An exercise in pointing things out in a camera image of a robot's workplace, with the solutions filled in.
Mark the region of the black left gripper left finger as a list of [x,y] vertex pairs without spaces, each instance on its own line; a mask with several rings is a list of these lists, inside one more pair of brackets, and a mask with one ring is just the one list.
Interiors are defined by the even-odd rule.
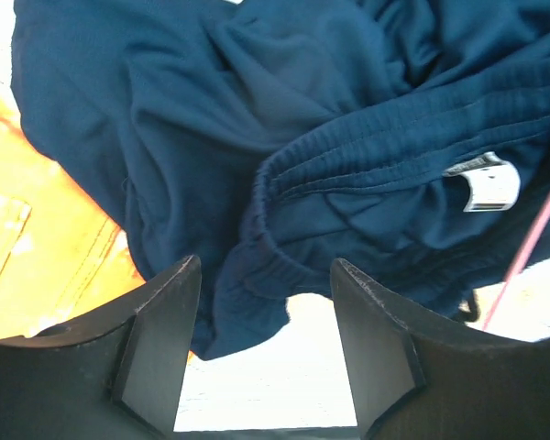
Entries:
[[0,440],[171,439],[201,263],[33,337],[0,340]]

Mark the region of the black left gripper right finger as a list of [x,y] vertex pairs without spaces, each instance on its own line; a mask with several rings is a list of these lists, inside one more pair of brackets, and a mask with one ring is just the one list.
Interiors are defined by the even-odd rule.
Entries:
[[550,439],[550,338],[456,323],[346,260],[330,283],[364,439]]

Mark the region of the navy blue shorts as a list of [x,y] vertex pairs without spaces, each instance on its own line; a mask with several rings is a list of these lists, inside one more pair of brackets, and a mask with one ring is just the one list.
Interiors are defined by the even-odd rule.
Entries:
[[[550,1],[17,1],[31,145],[151,279],[195,255],[192,351],[256,346],[346,259],[452,317],[550,191]],[[493,151],[507,211],[443,172]]]

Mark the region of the pink wire hanger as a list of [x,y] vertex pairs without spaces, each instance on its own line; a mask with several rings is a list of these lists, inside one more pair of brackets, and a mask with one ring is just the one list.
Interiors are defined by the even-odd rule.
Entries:
[[541,235],[545,231],[545,228],[550,220],[550,192],[547,194],[546,199],[541,206],[537,216],[533,220],[527,234],[524,237],[518,251],[516,252],[512,263],[505,275],[503,285],[493,304],[489,308],[485,321],[480,327],[480,330],[486,332],[489,329],[491,321],[497,312],[501,302],[510,289],[513,279],[519,275],[527,266],[528,260],[531,257],[537,243],[540,240]]

